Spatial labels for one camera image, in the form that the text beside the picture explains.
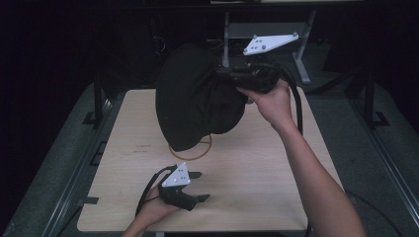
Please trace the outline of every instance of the right hand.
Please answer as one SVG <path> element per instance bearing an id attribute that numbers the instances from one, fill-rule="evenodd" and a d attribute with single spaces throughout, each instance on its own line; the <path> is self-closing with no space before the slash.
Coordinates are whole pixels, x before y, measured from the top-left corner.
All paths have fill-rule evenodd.
<path id="1" fill-rule="evenodd" d="M 237 90 L 256 103 L 263 118 L 265 118 L 277 132 L 280 132 L 286 127 L 295 126 L 291 112 L 290 88 L 286 81 L 281 79 L 278 80 L 275 88 L 267 94 L 243 88 L 237 88 Z"/>

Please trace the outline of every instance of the human hand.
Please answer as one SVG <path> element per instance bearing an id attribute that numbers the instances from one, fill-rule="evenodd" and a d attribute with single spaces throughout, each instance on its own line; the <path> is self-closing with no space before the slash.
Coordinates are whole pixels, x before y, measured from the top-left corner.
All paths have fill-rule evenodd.
<path id="1" fill-rule="evenodd" d="M 237 90 L 256 103 L 263 118 L 277 132 L 287 127 L 295 126 L 291 112 L 290 88 L 286 81 L 278 80 L 276 87 L 267 94 L 243 88 L 237 88 Z"/>
<path id="2" fill-rule="evenodd" d="M 150 225 L 155 224 L 171 213 L 179 210 L 180 208 L 164 202 L 159 197 L 157 186 L 153 187 L 147 194 L 139 214 L 135 217 L 134 221 L 124 233 L 124 237 L 128 236 L 142 236 L 142 233 Z"/>

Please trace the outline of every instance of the white plastic bracket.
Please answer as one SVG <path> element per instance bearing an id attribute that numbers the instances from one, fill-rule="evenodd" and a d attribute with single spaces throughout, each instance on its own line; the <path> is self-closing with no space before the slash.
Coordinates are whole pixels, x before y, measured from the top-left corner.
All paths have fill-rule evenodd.
<path id="1" fill-rule="evenodd" d="M 253 36 L 253 39 L 243 50 L 244 55 L 252 55 L 257 53 L 263 53 L 275 49 L 279 46 L 298 40 L 298 34 L 293 33 L 292 35 L 284 36 L 268 36 L 268 37 L 257 37 Z"/>
<path id="2" fill-rule="evenodd" d="M 170 174 L 165 181 L 163 181 L 163 187 L 175 187 L 175 186 L 186 186 L 191 182 L 189 178 L 188 167 L 186 162 L 182 163 L 175 171 Z"/>

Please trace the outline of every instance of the wooden table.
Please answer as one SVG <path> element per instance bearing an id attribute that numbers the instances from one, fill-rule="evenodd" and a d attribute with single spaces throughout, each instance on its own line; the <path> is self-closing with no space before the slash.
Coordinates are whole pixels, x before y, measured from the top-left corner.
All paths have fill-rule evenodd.
<path id="1" fill-rule="evenodd" d="M 304 136 L 321 163 L 340 184 L 329 152 L 301 90 Z M 78 220 L 81 231 L 124 231 L 134 219 L 138 200 L 152 175 L 183 161 L 175 158 L 160 130 L 154 90 L 126 93 L 120 113 Z M 203 147 L 181 152 L 193 157 Z M 285 148 L 261 117 L 247 105 L 240 123 L 230 132 L 212 135 L 203 158 L 187 162 L 190 171 L 203 172 L 184 192 L 210 194 L 192 211 L 180 210 L 150 231 L 273 231 L 301 230 L 306 217 Z"/>

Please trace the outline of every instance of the human arm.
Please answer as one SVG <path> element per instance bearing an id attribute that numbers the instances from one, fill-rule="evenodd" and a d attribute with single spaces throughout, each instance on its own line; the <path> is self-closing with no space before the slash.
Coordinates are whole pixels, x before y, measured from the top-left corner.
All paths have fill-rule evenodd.
<path id="1" fill-rule="evenodd" d="M 238 90 L 255 101 L 261 115 L 281 137 L 302 205 L 316 235 L 366 236 L 357 211 L 298 131 L 287 82 L 279 80 L 268 94 Z"/>
<path id="2" fill-rule="evenodd" d="M 139 214 L 124 232 L 123 237 L 141 237 L 150 225 L 161 221 L 169 214 L 180 209 L 177 206 L 165 203 L 158 196 L 157 187 L 152 188 L 148 192 L 146 199 L 150 199 L 150 201 L 142 206 Z"/>

